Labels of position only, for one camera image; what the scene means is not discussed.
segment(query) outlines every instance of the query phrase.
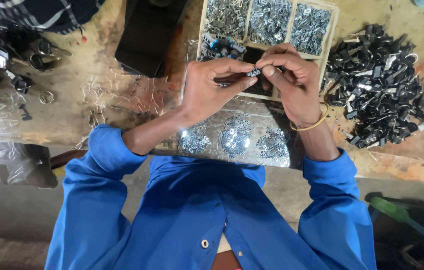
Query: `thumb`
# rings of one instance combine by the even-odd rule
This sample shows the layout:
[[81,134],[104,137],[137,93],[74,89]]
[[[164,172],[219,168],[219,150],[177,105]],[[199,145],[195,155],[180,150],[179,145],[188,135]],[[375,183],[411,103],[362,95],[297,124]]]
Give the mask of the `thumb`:
[[251,87],[256,82],[257,82],[257,77],[243,77],[235,81],[233,84],[227,87],[224,87],[224,90],[226,91],[227,95],[230,96],[230,98],[232,98],[238,93]]
[[269,82],[275,85],[279,90],[293,87],[292,82],[283,76],[282,71],[272,65],[266,65],[262,69],[262,72]]

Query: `person's right hand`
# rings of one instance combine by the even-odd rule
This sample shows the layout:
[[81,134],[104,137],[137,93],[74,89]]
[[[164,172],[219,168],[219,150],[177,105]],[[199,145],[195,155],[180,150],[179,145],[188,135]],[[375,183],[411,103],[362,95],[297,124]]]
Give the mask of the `person's right hand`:
[[320,120],[317,64],[302,59],[292,44],[282,43],[266,50],[255,67],[262,68],[264,76],[279,89],[285,113],[298,128]]
[[[256,83],[256,77],[245,76],[253,68],[253,64],[228,57],[190,62],[180,107],[192,118],[191,124],[215,114],[227,101]],[[229,85],[221,87],[219,83]]]

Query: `person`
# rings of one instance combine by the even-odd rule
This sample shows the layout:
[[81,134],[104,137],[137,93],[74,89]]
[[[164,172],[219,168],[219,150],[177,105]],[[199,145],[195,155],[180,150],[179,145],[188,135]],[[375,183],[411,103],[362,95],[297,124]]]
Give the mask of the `person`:
[[46,269],[376,269],[355,166],[324,121],[299,131],[313,203],[302,213],[298,233],[261,190],[263,166],[185,156],[155,156],[133,222],[121,214],[127,196],[122,177],[157,144],[256,83],[245,76],[254,66],[279,89],[297,128],[322,118],[318,67],[291,44],[270,47],[255,65],[231,58],[191,62],[181,105],[127,132],[97,126],[86,155],[67,164]]

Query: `gold bangle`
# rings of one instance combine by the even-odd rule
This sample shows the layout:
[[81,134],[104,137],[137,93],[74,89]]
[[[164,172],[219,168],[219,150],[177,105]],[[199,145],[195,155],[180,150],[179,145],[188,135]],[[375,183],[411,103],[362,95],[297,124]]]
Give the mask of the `gold bangle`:
[[325,114],[323,114],[322,118],[320,120],[317,121],[317,123],[306,127],[306,128],[301,128],[301,129],[297,129],[297,126],[295,126],[295,123],[290,121],[290,128],[295,130],[295,131],[305,131],[305,130],[309,130],[309,129],[313,129],[314,127],[318,126],[320,123],[322,123],[322,121],[327,117],[327,113],[329,112],[329,105],[325,102],[321,102],[320,104],[324,104],[327,108],[327,110],[325,110]]

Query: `red stain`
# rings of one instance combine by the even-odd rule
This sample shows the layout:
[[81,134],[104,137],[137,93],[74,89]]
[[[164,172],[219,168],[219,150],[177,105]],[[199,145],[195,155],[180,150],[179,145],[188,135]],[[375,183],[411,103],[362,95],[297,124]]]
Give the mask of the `red stain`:
[[422,64],[420,64],[420,65],[418,65],[416,68],[415,68],[415,74],[417,74],[417,73],[422,73],[422,74],[424,74],[424,62],[422,63]]

